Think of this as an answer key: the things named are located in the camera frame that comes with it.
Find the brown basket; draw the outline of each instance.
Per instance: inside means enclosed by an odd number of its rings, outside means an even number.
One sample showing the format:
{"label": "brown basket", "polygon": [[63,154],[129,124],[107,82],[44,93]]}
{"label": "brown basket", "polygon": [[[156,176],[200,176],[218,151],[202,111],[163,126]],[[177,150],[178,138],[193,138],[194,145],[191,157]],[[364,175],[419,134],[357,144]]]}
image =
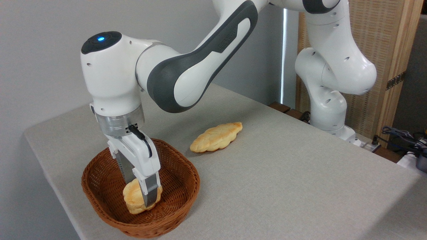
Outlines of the brown basket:
{"label": "brown basket", "polygon": [[83,191],[99,217],[132,237],[151,238],[175,229],[184,221],[197,198],[200,178],[193,164],[166,142],[152,139],[160,159],[163,193],[149,211],[130,214],[123,200],[125,181],[108,148],[87,165]]}

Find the table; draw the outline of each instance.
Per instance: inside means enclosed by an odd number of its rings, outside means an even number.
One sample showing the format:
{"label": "table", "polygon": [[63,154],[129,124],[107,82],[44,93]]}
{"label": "table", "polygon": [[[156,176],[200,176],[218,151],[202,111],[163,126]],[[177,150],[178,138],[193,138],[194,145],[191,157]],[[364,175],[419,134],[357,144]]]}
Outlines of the table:
{"label": "table", "polygon": [[[427,178],[272,108],[211,85],[180,114],[142,94],[142,130],[182,152],[201,187],[186,220],[158,239],[426,239]],[[192,141],[221,123],[243,123],[227,148],[196,154]],[[81,188],[107,147],[89,106],[25,131],[81,239],[134,239],[105,224]]]}

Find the black cable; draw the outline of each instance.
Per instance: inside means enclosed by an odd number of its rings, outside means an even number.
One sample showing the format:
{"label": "black cable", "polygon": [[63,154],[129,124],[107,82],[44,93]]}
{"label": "black cable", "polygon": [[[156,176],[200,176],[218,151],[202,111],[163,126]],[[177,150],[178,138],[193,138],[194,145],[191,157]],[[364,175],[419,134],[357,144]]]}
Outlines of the black cable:
{"label": "black cable", "polygon": [[380,140],[382,140],[382,141],[384,141],[384,142],[386,142],[386,143],[388,143],[388,144],[391,144],[392,146],[395,146],[395,147],[397,147],[397,148],[400,148],[400,149],[406,150],[406,151],[408,151],[408,152],[413,152],[413,153],[416,153],[416,154],[420,154],[420,155],[423,155],[424,157],[426,157],[426,155],[425,155],[424,151],[418,151],[418,148],[409,148],[409,147],[404,147],[404,146],[396,145],[396,144],[394,144],[394,143],[392,143],[392,142],[390,142],[390,141],[388,141],[388,140],[385,140],[384,138],[382,138],[382,137],[380,137],[380,136],[378,136],[378,135],[375,135],[375,137],[377,137],[377,138],[379,138]]}

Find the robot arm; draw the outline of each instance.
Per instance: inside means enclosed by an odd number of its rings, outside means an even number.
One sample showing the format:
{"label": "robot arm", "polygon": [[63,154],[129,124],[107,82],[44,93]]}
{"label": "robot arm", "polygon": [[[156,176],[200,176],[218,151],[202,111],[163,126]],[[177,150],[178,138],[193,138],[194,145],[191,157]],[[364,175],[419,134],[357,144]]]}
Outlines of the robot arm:
{"label": "robot arm", "polygon": [[167,112],[193,107],[207,87],[255,28],[266,0],[215,0],[219,23],[187,54],[159,44],[147,49],[137,63],[140,86]]}
{"label": "robot arm", "polygon": [[139,130],[143,124],[140,87],[165,111],[190,109],[251,34],[258,12],[268,3],[213,2],[219,23],[190,53],[119,32],[94,35],[81,50],[83,75],[94,100],[92,111],[125,182],[138,179],[146,206],[157,198],[160,163],[153,142]]}
{"label": "robot arm", "polygon": [[344,125],[347,102],[340,92],[365,94],[377,72],[351,35],[348,0],[328,13],[306,13],[306,24],[312,47],[298,54],[295,70],[310,97],[310,124],[358,145],[354,130]]}

